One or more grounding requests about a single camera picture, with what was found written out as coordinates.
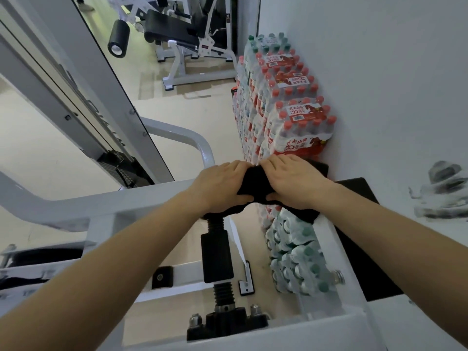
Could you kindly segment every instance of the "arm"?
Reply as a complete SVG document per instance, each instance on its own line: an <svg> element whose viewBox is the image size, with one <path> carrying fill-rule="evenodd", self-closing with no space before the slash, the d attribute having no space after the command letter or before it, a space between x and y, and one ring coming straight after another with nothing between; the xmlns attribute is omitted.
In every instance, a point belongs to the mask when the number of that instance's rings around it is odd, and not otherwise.
<svg viewBox="0 0 468 351"><path fill-rule="evenodd" d="M323 177L295 155L260 165L279 200L323 213L432 320L468 346L468 248Z"/></svg>
<svg viewBox="0 0 468 351"><path fill-rule="evenodd" d="M251 202L237 195L246 162L203 170L193 184L47 282L0 319L0 350L95 350L201 216Z"/></svg>

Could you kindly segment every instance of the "person's left arm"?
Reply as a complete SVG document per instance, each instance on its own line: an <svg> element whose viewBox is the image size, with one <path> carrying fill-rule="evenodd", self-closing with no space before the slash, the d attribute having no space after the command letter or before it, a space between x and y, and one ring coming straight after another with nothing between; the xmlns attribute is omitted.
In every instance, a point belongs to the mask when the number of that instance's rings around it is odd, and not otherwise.
<svg viewBox="0 0 468 351"><path fill-rule="evenodd" d="M248 167L237 160L203 170L190 188L51 279L0 319L0 350L95 350L197 219L253 200L237 195Z"/></svg>

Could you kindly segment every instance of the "person's right hand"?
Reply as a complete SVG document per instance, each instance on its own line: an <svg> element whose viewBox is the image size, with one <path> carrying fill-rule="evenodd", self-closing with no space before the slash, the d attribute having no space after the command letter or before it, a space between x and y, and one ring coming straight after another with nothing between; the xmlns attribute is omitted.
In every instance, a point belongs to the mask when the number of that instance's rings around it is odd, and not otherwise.
<svg viewBox="0 0 468 351"><path fill-rule="evenodd" d="M280 201L297 209L319 209L327 192L336 185L296 155L271 155L260 162L274 193L268 201Z"/></svg>

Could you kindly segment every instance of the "gray wall print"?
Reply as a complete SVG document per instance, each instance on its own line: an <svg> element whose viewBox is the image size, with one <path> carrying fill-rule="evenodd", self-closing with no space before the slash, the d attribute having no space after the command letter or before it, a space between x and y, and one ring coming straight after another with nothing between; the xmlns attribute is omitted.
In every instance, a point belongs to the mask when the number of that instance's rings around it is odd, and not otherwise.
<svg viewBox="0 0 468 351"><path fill-rule="evenodd" d="M409 195L418 200L416 217L468 218L468 170L448 161L437 161L429 170L429 182L419 194L409 187Z"/></svg>

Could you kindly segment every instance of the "person's left hand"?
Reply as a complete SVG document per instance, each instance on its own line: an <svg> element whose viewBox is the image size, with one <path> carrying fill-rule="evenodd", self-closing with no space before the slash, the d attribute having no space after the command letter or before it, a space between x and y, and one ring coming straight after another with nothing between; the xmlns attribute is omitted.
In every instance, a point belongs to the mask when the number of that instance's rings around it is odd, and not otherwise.
<svg viewBox="0 0 468 351"><path fill-rule="evenodd" d="M238 195L246 170L252 164L246 161L226 162L203 170L185 191L202 215L220 213L236 205L252 202L251 195Z"/></svg>

